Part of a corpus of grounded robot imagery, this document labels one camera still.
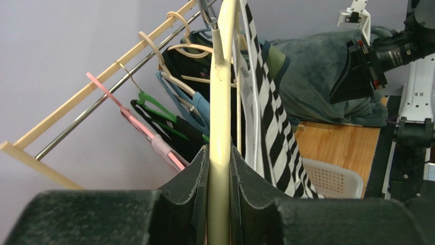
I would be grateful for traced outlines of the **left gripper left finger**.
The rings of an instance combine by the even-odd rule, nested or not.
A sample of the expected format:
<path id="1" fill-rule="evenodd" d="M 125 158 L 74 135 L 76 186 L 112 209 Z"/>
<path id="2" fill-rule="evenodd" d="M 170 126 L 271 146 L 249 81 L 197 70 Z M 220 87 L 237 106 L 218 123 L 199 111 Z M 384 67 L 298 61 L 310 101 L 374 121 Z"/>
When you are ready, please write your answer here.
<path id="1" fill-rule="evenodd" d="M 203 244 L 209 148 L 154 190 L 45 191 L 5 244 Z"/>

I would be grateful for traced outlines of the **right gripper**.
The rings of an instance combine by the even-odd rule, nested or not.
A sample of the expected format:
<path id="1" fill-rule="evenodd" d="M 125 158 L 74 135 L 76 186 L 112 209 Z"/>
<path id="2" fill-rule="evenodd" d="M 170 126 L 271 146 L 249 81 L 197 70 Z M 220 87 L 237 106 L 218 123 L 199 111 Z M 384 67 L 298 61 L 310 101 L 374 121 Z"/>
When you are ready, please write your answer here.
<path id="1" fill-rule="evenodd" d="M 384 89 L 387 81 L 373 48 L 361 38 L 347 44 L 345 67 L 329 93 L 329 102 L 340 102 L 372 97 L 374 90 Z"/>

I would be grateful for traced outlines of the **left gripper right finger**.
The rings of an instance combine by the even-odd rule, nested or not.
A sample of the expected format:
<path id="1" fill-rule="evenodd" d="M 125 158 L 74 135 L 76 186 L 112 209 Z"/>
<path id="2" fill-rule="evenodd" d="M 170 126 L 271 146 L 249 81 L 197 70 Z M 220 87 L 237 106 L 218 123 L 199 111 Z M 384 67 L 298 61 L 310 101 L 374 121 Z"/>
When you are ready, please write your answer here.
<path id="1" fill-rule="evenodd" d="M 397 201 L 295 199 L 231 150 L 232 244 L 428 244 Z"/>

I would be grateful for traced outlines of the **cream plastic hanger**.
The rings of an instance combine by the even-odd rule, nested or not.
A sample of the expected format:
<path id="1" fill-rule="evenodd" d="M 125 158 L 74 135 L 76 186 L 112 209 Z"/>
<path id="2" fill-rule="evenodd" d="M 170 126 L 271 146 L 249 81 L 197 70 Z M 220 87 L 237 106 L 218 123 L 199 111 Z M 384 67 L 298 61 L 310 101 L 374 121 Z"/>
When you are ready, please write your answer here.
<path id="1" fill-rule="evenodd" d="M 212 32 L 207 243 L 230 243 L 231 61 L 236 1 L 223 1 L 218 18 L 198 1 Z"/>

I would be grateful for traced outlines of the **black white striped tank top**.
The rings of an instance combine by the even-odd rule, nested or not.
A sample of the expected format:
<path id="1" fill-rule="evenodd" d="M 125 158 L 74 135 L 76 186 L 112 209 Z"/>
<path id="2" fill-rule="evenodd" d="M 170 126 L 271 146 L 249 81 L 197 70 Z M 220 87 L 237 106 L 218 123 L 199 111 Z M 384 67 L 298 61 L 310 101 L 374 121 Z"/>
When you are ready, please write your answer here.
<path id="1" fill-rule="evenodd" d="M 245 161 L 257 174 L 293 198 L 323 198 L 304 169 L 299 146 L 280 95 L 262 56 L 255 22 L 247 1 L 237 1 L 247 41 L 247 57 L 233 38 L 235 73 L 241 78 L 245 116 Z"/>

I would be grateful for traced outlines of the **pink plastic hanger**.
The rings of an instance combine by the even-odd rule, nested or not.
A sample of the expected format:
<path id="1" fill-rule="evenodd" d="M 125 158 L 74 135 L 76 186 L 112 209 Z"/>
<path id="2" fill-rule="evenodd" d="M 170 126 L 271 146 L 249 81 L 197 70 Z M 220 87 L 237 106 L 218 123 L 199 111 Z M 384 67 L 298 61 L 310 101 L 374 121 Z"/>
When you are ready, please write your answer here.
<path id="1" fill-rule="evenodd" d="M 159 134 L 154 134 L 135 115 L 106 88 L 103 84 L 94 77 L 90 72 L 86 73 L 87 77 L 95 84 L 107 97 L 109 97 L 120 110 L 121 115 L 136 129 L 145 139 L 151 144 L 155 153 L 162 157 L 167 164 L 178 172 L 184 170 L 190 165 L 182 156 L 180 156 L 172 147 L 170 147 Z"/>

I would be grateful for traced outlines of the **mauve tank top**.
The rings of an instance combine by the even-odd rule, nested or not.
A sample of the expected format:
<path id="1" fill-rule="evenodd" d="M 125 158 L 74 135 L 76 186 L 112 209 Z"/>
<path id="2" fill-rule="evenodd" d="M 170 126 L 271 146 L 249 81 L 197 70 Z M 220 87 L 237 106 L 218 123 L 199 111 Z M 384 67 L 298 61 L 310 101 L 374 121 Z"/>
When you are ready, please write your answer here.
<path id="1" fill-rule="evenodd" d="M 174 153 L 173 149 L 163 140 L 159 134 L 152 133 L 145 125 L 143 125 L 127 108 L 121 106 L 120 112 L 123 117 L 139 132 L 146 140 L 151 143 L 152 149 L 160 155 L 166 163 L 172 166 L 177 171 L 185 169 L 184 158 Z"/>

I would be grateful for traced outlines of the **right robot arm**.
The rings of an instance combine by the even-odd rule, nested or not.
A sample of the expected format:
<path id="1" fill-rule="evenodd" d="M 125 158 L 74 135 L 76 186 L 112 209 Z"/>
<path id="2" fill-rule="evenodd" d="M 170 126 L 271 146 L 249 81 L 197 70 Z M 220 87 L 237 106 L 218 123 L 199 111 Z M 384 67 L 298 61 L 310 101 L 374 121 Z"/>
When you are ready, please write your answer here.
<path id="1" fill-rule="evenodd" d="M 371 39 L 366 1 L 353 1 L 337 23 L 354 24 L 361 37 L 347 43 L 346 63 L 329 93 L 333 104 L 373 96 L 387 85 L 385 73 L 408 65 L 399 111 L 387 120 L 393 129 L 381 196 L 406 201 L 420 195 L 429 180 L 430 149 L 434 146 L 434 1 L 409 1 L 405 28 L 389 37 Z"/>

